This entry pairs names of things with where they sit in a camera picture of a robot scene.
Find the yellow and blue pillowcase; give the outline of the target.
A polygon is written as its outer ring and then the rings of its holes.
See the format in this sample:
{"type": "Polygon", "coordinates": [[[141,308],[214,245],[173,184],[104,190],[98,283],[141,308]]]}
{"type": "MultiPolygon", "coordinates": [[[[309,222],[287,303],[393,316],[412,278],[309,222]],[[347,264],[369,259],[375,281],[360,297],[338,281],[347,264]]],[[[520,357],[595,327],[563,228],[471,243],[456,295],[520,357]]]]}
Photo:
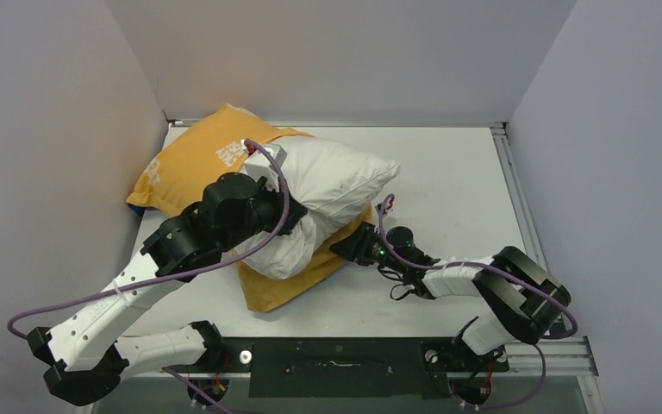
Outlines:
{"type": "MultiPolygon", "coordinates": [[[[239,172],[247,157],[240,144],[249,138],[266,144],[292,135],[314,137],[294,128],[278,128],[253,113],[226,104],[214,114],[186,129],[162,149],[141,173],[126,200],[135,211],[159,210],[178,215],[196,202],[204,188],[222,174],[239,172]]],[[[237,274],[247,308],[270,312],[319,284],[338,270],[344,260],[329,246],[348,237],[361,223],[372,219],[371,203],[351,223],[331,235],[314,253],[309,265],[288,279],[270,279],[242,263],[237,274]]]]}

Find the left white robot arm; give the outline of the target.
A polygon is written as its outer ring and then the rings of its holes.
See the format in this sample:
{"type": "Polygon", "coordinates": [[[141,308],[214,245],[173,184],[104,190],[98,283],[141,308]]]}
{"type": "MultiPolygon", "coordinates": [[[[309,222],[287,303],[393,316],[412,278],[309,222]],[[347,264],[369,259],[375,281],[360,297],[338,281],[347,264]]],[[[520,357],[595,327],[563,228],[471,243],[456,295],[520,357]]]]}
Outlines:
{"type": "Polygon", "coordinates": [[[85,406],[140,373],[218,367],[226,350],[213,323],[150,336],[128,336],[127,329],[199,273],[221,268],[226,252],[260,233],[288,235],[306,213],[286,187],[270,189],[266,178],[229,172],[207,185],[201,200],[160,224],[96,299],[63,323],[28,333],[33,355],[47,364],[48,391],[85,406]]]}

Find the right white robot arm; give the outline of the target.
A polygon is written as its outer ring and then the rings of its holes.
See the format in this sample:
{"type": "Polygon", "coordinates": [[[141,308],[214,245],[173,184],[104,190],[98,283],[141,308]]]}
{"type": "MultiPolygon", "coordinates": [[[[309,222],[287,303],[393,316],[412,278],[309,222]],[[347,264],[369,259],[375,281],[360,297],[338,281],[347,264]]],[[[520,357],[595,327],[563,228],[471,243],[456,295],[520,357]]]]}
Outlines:
{"type": "Polygon", "coordinates": [[[474,261],[443,261],[420,250],[407,227],[383,232],[364,223],[330,250],[356,265],[375,266],[406,296],[483,299],[488,310],[460,329],[450,350],[427,352],[428,362],[449,360],[456,371],[488,367],[503,358],[503,347],[510,342],[536,344],[552,338],[550,328],[571,303],[561,283],[513,246],[474,261]]]}

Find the white pillow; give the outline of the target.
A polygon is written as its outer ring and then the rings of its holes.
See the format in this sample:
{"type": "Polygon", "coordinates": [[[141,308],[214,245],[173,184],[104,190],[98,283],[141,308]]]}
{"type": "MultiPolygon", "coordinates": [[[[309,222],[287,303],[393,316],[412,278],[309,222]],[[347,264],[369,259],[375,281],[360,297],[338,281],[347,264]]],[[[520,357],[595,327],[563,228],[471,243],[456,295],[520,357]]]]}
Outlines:
{"type": "Polygon", "coordinates": [[[264,148],[285,155],[280,166],[290,195],[308,209],[289,235],[277,235],[242,261],[270,279],[301,273],[320,246],[400,173],[393,159],[323,138],[285,136],[264,148]]]}

